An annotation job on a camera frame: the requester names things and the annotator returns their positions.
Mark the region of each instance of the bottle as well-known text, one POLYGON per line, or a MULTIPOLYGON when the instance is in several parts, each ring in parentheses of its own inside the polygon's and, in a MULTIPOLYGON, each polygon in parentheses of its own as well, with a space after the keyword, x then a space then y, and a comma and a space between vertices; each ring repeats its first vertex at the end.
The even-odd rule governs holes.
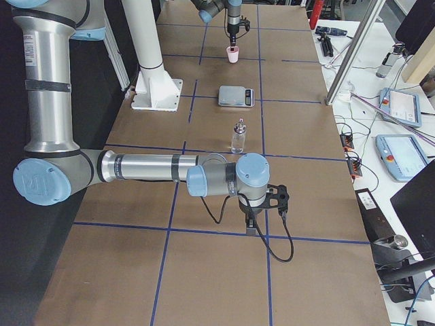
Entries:
POLYGON ((387 77, 389 71, 392 69, 394 63, 403 55, 405 49, 405 44, 403 42, 398 42, 393 45, 393 50, 388 52, 382 61, 381 66, 376 72, 376 76, 379 78, 387 77))
POLYGON ((245 139, 246 125, 243 123, 243 119, 240 118, 239 122, 234 126, 234 132, 232 133, 231 152, 234 154, 241 153, 245 146, 245 139))

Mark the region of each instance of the label sticker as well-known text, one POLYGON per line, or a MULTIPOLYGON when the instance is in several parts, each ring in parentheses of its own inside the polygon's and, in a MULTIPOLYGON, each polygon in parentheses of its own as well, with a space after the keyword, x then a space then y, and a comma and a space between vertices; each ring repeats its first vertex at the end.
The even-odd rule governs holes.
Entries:
POLYGON ((367 210, 375 209, 377 207, 375 202, 373 202, 373 199, 368 194, 368 192, 360 192, 358 196, 360 197, 362 204, 364 205, 364 207, 366 207, 367 210))
POLYGON ((36 66, 35 36, 23 35, 24 38, 24 60, 26 66, 36 66))

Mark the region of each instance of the blue joint cap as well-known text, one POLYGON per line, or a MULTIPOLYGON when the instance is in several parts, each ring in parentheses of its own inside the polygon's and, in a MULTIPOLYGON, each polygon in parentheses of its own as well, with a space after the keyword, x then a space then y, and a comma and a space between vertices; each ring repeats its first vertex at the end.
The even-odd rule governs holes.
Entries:
POLYGON ((199 17, 201 18, 201 20, 205 23, 208 24, 209 22, 211 22, 211 20, 213 19, 213 17, 211 16, 211 14, 209 14, 208 12, 206 12, 205 10, 200 10, 198 13, 199 17))
POLYGON ((48 0, 6 0, 6 2, 8 2, 10 5, 24 9, 30 9, 39 5, 43 5, 47 1, 48 0))
POLYGON ((228 0, 228 3, 233 7, 238 7, 242 5, 242 0, 228 0))
POLYGON ((207 195, 207 178, 201 165, 188 169, 186 183, 188 184, 188 191, 191 196, 205 197, 207 195))
POLYGON ((41 206, 62 202, 71 195, 71 184, 60 168, 37 158, 27 158, 18 164, 14 185, 21 196, 41 206))
POLYGON ((77 41, 102 41, 106 36, 106 28, 78 30, 71 36, 77 41))
POLYGON ((248 153, 239 158, 236 164, 237 177, 250 187, 264 187, 271 177, 269 163, 257 153, 248 153))

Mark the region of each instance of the red tube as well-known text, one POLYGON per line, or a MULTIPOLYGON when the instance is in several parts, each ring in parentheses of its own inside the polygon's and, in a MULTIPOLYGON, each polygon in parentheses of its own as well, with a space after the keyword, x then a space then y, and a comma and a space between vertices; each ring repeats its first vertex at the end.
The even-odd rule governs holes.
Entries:
POLYGON ((314 6, 313 6, 313 12, 311 13, 310 17, 310 29, 313 30, 315 28, 315 25, 317 24, 317 21, 319 20, 320 12, 322 7, 324 6, 325 0, 315 0, 314 6))

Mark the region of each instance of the pink cup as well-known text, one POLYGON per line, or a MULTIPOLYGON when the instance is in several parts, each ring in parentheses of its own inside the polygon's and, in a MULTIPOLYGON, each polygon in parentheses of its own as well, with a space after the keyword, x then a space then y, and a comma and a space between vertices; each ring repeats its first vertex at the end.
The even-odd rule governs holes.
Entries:
POLYGON ((232 47, 232 50, 231 50, 231 47, 228 46, 226 48, 226 53, 228 55, 228 60, 231 63, 236 63, 239 60, 239 47, 238 46, 232 47))

